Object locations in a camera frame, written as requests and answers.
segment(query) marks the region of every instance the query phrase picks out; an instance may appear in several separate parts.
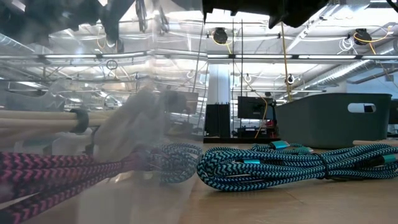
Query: white column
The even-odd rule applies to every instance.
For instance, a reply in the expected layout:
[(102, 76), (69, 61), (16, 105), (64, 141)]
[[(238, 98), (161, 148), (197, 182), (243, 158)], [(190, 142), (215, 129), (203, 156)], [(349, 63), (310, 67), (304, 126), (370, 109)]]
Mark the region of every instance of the white column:
[(209, 89), (207, 94), (207, 104), (229, 103), (229, 65), (228, 64), (209, 64)]

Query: gray storage basket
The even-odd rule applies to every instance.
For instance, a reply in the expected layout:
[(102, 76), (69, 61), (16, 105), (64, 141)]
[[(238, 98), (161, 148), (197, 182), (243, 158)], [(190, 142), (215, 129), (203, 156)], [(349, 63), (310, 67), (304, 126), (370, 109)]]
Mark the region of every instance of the gray storage basket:
[[(373, 113), (352, 113), (350, 103), (372, 103)], [(282, 140), (317, 149), (351, 147), (354, 140), (387, 138), (390, 94), (327, 93), (276, 107)]]

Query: transparent plastic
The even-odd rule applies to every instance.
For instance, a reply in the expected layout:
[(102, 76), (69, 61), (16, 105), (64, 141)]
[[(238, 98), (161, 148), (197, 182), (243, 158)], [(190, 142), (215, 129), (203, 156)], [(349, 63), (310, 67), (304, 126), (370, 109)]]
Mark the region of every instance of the transparent plastic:
[(97, 24), (1, 56), (16, 75), (0, 79), (0, 223), (178, 223), (202, 153), (201, 1), (139, 2), (145, 24), (136, 2), (119, 22), (124, 52)]

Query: black cable tie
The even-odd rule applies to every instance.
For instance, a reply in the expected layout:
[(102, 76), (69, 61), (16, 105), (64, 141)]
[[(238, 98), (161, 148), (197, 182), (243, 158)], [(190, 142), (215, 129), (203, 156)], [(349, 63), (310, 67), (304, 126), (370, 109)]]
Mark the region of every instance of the black cable tie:
[(329, 165), (328, 165), (327, 161), (323, 158), (323, 156), (322, 156), (321, 154), (313, 153), (313, 155), (317, 155), (317, 156), (319, 157), (319, 159), (321, 159), (323, 165), (325, 166), (325, 175), (324, 175), (323, 177), (319, 177), (319, 178), (317, 178), (317, 179), (320, 179), (320, 180), (323, 180), (323, 179), (329, 180), (329, 179), (330, 179), (330, 176), (329, 176)]
[(88, 128), (88, 113), (85, 110), (81, 109), (72, 109), (69, 111), (70, 113), (75, 113), (77, 116), (78, 124), (69, 132), (71, 133), (84, 133)]

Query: desk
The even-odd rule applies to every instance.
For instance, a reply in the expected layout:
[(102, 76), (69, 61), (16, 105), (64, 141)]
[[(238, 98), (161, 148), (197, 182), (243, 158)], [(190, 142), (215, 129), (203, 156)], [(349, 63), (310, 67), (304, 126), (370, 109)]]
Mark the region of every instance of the desk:
[(398, 179), (315, 179), (253, 192), (219, 192), (197, 180), (179, 224), (396, 223), (397, 198)]

